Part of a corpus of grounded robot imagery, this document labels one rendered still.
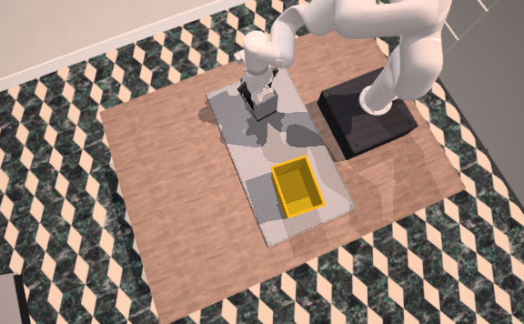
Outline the yellow open-top bin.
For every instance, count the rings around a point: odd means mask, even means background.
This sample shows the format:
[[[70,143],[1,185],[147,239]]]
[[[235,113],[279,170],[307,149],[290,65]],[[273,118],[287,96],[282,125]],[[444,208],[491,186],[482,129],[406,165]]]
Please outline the yellow open-top bin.
[[[271,179],[285,218],[326,205],[307,155],[270,168]]]

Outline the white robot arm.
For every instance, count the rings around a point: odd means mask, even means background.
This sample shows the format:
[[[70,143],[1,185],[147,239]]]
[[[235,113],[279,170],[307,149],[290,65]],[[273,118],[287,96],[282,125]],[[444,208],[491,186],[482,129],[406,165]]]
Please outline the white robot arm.
[[[264,75],[268,65],[289,68],[294,63],[296,31],[302,25],[316,36],[335,28],[348,39],[401,35],[385,68],[359,96],[364,111],[380,116],[397,98],[411,101],[424,96],[438,78],[443,64],[440,34],[451,1],[390,0],[376,5],[376,0],[313,0],[284,11],[271,27],[270,41],[260,31],[248,33],[244,50],[234,57],[252,76]]]

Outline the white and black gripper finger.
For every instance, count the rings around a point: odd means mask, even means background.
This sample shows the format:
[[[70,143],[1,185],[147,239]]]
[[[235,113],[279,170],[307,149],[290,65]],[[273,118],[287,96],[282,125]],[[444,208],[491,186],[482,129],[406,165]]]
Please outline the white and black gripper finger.
[[[251,98],[251,93],[247,90],[247,83],[244,82],[238,89],[237,89],[238,92],[242,93],[242,94],[246,94],[246,96],[248,96],[249,98]]]
[[[272,70],[273,70],[273,78],[274,78],[276,76],[277,72],[278,72],[278,69],[277,69],[277,67],[275,67],[275,68],[272,68]],[[272,84],[272,82],[270,84],[268,84],[268,86],[270,88],[271,88],[271,84]]]

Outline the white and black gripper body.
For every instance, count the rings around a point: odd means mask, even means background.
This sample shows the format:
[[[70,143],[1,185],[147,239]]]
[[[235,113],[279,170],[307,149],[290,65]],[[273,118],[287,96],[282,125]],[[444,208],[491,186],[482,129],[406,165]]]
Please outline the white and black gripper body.
[[[273,81],[272,66],[268,65],[268,70],[262,76],[252,76],[248,72],[244,73],[244,82],[247,83],[247,90],[252,93],[270,84]]]

